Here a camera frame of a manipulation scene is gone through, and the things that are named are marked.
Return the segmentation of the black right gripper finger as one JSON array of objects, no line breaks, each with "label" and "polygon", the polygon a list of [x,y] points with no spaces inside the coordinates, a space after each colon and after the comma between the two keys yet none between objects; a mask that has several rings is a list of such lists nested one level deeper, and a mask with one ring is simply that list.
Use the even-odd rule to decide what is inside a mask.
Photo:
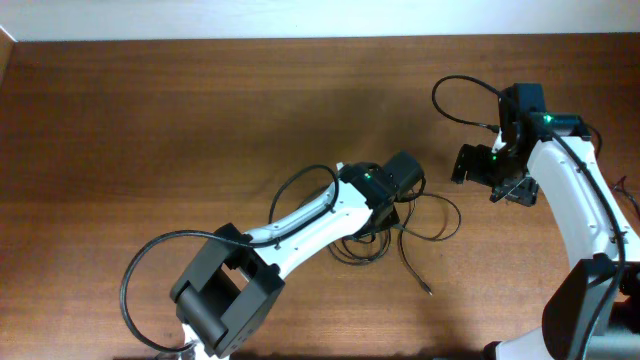
[{"label": "black right gripper finger", "polygon": [[533,206],[537,202],[538,190],[538,183],[531,177],[507,179],[493,187],[490,201],[497,203],[506,200],[523,206]]},{"label": "black right gripper finger", "polygon": [[457,155],[454,168],[451,175],[451,181],[456,184],[462,184],[464,181],[476,181],[476,147],[465,144]]}]

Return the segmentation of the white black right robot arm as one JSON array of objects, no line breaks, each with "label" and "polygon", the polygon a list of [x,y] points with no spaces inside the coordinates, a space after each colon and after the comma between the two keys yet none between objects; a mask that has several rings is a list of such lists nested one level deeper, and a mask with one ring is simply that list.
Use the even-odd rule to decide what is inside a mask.
[{"label": "white black right robot arm", "polygon": [[487,359],[636,359],[639,237],[603,178],[582,118],[547,110],[541,85],[499,93],[493,146],[464,145],[452,181],[491,188],[491,201],[535,204],[542,192],[561,232],[570,272],[538,328],[488,344]]}]

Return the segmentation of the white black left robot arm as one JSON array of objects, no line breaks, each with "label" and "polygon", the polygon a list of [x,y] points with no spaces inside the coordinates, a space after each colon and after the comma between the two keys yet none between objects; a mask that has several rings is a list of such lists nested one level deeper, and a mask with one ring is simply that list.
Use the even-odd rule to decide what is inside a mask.
[{"label": "white black left robot arm", "polygon": [[226,359],[264,322],[286,277],[329,244],[398,223],[396,203],[424,178],[406,152],[386,164],[342,165],[336,182],[288,216],[205,242],[170,291],[187,359]]}]

